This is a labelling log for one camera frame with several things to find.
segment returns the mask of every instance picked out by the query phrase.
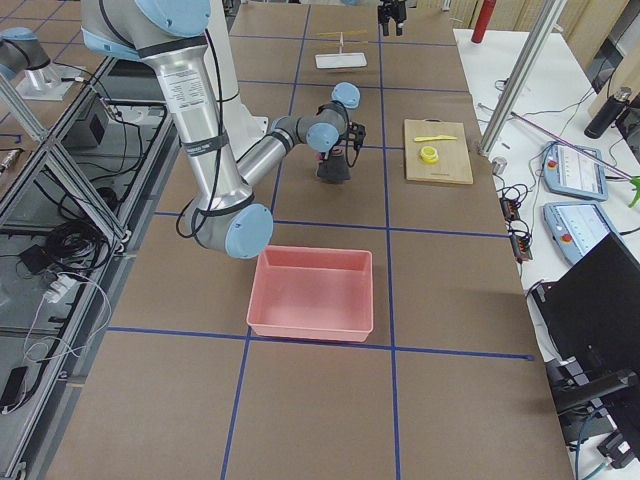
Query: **computer monitor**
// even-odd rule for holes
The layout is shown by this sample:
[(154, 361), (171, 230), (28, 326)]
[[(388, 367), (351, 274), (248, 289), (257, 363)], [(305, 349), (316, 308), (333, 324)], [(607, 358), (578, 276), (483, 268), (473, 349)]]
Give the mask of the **computer monitor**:
[[(544, 294), (543, 316), (560, 355), (590, 380), (622, 369), (640, 375), (640, 264), (607, 235)], [(602, 401), (640, 459), (640, 387)]]

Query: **wooden board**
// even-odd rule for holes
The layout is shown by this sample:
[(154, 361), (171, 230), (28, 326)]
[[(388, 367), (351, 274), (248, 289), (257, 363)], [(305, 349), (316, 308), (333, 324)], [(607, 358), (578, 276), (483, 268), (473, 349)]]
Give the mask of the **wooden board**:
[[(415, 137), (452, 135), (457, 140), (414, 142)], [(420, 160), (420, 149), (426, 146), (438, 150), (438, 163), (427, 165)], [(405, 175), (407, 180), (438, 183), (473, 183), (469, 152), (462, 123), (404, 121)]]

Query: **white table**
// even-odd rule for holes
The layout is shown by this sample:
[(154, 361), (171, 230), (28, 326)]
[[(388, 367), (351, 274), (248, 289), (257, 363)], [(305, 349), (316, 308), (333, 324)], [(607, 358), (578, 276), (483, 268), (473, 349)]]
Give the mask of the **white table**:
[[(491, 111), (478, 106), (478, 104), (481, 103), (490, 108), (495, 107), (500, 95), (500, 91), (495, 86), (496, 81), (509, 77), (528, 33), (487, 31), (481, 44), (472, 43), (471, 34), (471, 30), (455, 30), (469, 91), (476, 105), (480, 128), (484, 130), (487, 123), (483, 120), (489, 119)], [(562, 110), (578, 102), (590, 89), (589, 81), (564, 39), (560, 34), (554, 33), (550, 36), (533, 68), (514, 111), (522, 115), (527, 112)], [(592, 93), (578, 107), (575, 117), (564, 129), (562, 137), (578, 145), (599, 148), (605, 161), (611, 163), (609, 148), (620, 140), (619, 132), (615, 128), (611, 128), (596, 140), (583, 134), (585, 126), (591, 120), (587, 108), (595, 97), (595, 93)], [(543, 113), (527, 118), (558, 135), (575, 111), (576, 107), (572, 107), (562, 113)], [(489, 158), (502, 156), (508, 160), (507, 168), (502, 175), (506, 185), (525, 183), (531, 186), (534, 179), (529, 172), (528, 162), (536, 154), (541, 153), (550, 140), (549, 137), (524, 123), (510, 120), (491, 150)], [(640, 175), (640, 165), (624, 141), (613, 147), (613, 154), (620, 169), (632, 175)], [(537, 170), (540, 167), (540, 157), (532, 165), (534, 171)], [(499, 179), (496, 179), (496, 186), (502, 186)], [(602, 206), (618, 231), (639, 227), (640, 204), (634, 209), (627, 207), (634, 195), (631, 185), (627, 182), (608, 182), (608, 188), (609, 199)], [(535, 190), (538, 190), (537, 199), (535, 198)], [(520, 208), (520, 216), (529, 226), (533, 226), (533, 260), (525, 262), (522, 269), (522, 286), (525, 290), (539, 280), (557, 280), (569, 270), (570, 264), (564, 259), (544, 225), (542, 206), (548, 202), (571, 200), (571, 197), (549, 192), (544, 184), (540, 185), (539, 189), (536, 185), (534, 192), (529, 194)], [(640, 259), (640, 232), (625, 236), (624, 242), (634, 256)], [(529, 300), (529, 310), (536, 325), (540, 349), (545, 360), (557, 357), (558, 355), (548, 339), (548, 333), (541, 316), (531, 300)], [(580, 454), (581, 477), (588, 474), (602, 461), (602, 456), (597, 452), (595, 446), (604, 437), (594, 437), (583, 446)], [(640, 478), (640, 462), (634, 460), (623, 470), (607, 467), (596, 478), (637, 480)]]

